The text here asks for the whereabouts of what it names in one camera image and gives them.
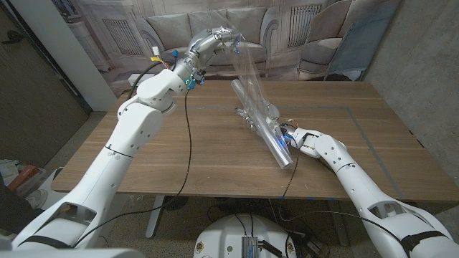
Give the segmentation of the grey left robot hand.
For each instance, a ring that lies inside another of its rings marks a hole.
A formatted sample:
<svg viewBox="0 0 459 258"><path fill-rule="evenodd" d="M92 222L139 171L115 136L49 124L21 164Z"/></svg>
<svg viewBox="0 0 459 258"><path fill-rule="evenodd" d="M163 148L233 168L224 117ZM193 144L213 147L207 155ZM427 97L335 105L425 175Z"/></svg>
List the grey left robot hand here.
<svg viewBox="0 0 459 258"><path fill-rule="evenodd" d="M206 70L214 63L218 55L238 53L237 45L241 37L241 33L236 29L226 27L205 29L192 38L180 65L190 75Z"/></svg>

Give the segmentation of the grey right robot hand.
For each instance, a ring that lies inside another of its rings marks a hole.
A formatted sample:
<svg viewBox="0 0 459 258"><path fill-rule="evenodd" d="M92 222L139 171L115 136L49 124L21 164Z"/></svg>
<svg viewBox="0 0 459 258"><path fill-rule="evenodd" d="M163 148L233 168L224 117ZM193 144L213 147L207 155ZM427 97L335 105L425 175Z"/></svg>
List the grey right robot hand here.
<svg viewBox="0 0 459 258"><path fill-rule="evenodd" d="M274 145L274 140L278 145L287 146L291 143L288 131L278 123L280 113L276 106L268 105L267 116L262 116L258 111L249 114L240 108L235 108L234 112L241 116L248 128L260 136L268 146Z"/></svg>

